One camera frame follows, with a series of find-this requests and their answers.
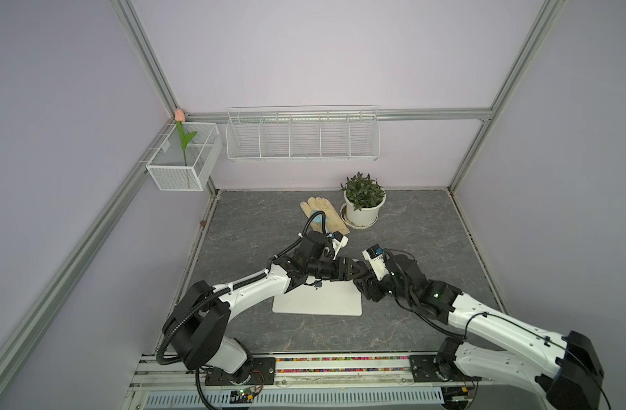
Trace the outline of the silver laptop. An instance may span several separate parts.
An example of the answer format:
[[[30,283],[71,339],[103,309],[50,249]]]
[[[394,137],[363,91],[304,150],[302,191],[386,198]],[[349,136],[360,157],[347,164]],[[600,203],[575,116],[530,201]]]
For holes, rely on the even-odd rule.
[[[352,282],[302,285],[274,298],[275,314],[361,316],[362,295]]]

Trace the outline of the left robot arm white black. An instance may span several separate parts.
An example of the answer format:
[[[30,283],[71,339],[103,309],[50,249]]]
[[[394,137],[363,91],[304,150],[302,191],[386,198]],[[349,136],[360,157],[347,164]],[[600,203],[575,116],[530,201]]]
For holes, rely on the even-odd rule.
[[[324,212],[314,212],[297,239],[270,256],[262,270],[225,284],[199,281],[192,285],[164,322],[156,362],[161,366],[182,363],[191,371],[214,367],[244,375],[252,370],[253,357],[226,335],[227,325],[235,317],[267,299],[308,285],[311,278],[324,283],[369,276],[365,262],[339,256],[348,241],[344,234],[311,230],[315,219],[325,218]]]

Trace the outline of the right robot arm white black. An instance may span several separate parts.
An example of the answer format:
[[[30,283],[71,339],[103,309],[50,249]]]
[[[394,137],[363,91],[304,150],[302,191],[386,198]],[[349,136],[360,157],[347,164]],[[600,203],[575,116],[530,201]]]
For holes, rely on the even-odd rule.
[[[441,379],[491,379],[541,396],[553,409],[596,409],[609,399],[592,341],[514,319],[441,280],[415,258],[375,245],[363,251],[367,273],[357,289],[370,301],[391,297],[446,335],[434,360]]]

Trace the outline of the beige work glove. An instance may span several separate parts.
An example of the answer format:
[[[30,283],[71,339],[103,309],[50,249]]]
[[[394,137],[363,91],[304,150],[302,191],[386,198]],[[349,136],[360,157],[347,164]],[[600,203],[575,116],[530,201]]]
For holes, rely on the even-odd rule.
[[[340,232],[343,235],[350,233],[349,228],[328,199],[319,196],[310,197],[307,201],[300,203],[300,208],[306,217],[311,217],[316,211],[323,211],[326,215],[325,226],[327,232]]]

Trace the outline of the white plant pot saucer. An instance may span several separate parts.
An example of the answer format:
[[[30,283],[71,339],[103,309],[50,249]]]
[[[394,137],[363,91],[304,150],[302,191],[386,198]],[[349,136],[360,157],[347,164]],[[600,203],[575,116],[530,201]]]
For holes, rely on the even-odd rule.
[[[376,224],[376,222],[379,220],[379,217],[377,216],[377,218],[371,224],[361,225],[361,226],[360,225],[355,225],[347,217],[347,204],[346,203],[344,203],[342,205],[342,207],[340,208],[340,216],[341,216],[343,222],[345,223],[345,225],[347,225],[347,227],[350,227],[351,229],[354,229],[354,230],[367,230],[367,229],[373,227]]]

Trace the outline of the light blue garden trowel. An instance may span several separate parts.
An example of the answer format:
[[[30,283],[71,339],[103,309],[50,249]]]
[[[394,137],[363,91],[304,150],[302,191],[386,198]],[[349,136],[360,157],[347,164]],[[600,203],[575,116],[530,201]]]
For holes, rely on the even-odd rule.
[[[312,220],[310,227],[316,232],[322,232],[322,220],[324,219],[323,215],[316,215],[316,217]]]

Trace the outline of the white pot with green plant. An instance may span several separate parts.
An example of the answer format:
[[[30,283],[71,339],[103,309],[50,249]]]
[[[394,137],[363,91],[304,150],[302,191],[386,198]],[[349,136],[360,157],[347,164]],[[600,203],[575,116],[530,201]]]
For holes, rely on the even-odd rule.
[[[347,204],[347,217],[355,225],[371,224],[386,202],[386,191],[370,174],[357,172],[341,185]]]

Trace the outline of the artificial pink tulip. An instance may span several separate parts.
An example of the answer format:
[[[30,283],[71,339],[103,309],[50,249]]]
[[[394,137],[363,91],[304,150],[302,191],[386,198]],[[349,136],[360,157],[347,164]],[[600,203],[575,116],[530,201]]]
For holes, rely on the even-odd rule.
[[[183,160],[184,160],[184,166],[187,167],[188,166],[188,162],[187,162],[187,147],[188,145],[191,143],[191,141],[196,137],[197,135],[197,131],[192,131],[192,132],[186,132],[183,124],[186,122],[186,115],[184,113],[184,111],[182,109],[176,109],[174,112],[174,118],[175,118],[175,122],[176,122],[176,128],[177,131],[179,133],[179,138],[180,138],[180,142],[181,142],[181,151],[182,151],[182,155],[183,155]]]

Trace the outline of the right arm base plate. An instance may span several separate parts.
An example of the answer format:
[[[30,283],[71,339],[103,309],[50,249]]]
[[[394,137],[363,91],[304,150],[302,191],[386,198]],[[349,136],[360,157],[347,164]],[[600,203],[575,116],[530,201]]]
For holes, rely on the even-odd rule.
[[[416,383],[427,382],[478,382],[481,377],[472,377],[462,373],[450,361],[438,359],[437,355],[410,355],[409,364],[413,380]]]

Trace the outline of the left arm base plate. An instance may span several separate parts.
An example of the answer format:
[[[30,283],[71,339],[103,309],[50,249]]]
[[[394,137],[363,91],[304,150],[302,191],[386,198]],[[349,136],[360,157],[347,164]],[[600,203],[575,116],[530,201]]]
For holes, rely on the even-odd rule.
[[[272,356],[254,357],[247,360],[236,372],[227,373],[212,368],[205,375],[206,386],[273,385],[276,376],[276,359]]]

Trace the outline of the white mesh wall basket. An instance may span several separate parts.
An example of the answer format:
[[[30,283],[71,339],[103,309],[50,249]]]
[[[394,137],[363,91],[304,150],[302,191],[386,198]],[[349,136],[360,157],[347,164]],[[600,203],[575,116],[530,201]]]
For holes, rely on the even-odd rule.
[[[183,126],[187,133],[198,132],[186,150],[188,166],[184,166],[176,124],[164,133],[145,166],[160,191],[205,191],[222,152],[217,124],[185,122]]]

